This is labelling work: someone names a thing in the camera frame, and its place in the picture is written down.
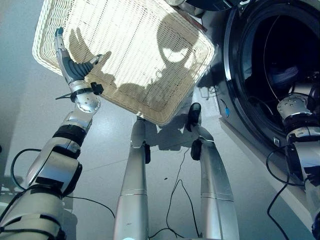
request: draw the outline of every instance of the silver robot arm segment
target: silver robot arm segment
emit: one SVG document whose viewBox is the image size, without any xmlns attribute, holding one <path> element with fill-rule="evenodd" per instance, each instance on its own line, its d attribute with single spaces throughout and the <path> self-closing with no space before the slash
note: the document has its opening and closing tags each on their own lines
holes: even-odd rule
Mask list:
<svg viewBox="0 0 320 240">
<path fill-rule="evenodd" d="M 286 158 L 289 170 L 305 182 L 305 194 L 311 217 L 312 233 L 320 237 L 320 123 L 310 111 L 307 94 L 293 93 L 277 105 L 289 147 Z"/>
<path fill-rule="evenodd" d="M 26 176 L 27 188 L 13 198 L 0 216 L 0 239 L 66 239 L 61 226 L 62 198 L 72 193 L 80 177 L 82 165 L 77 158 L 100 107 L 97 95 L 103 92 L 100 84 L 89 84 L 84 79 L 103 56 L 85 63 L 73 62 L 62 33 L 62 28 L 55 33 L 56 56 L 75 107 L 31 165 Z"/>
</svg>

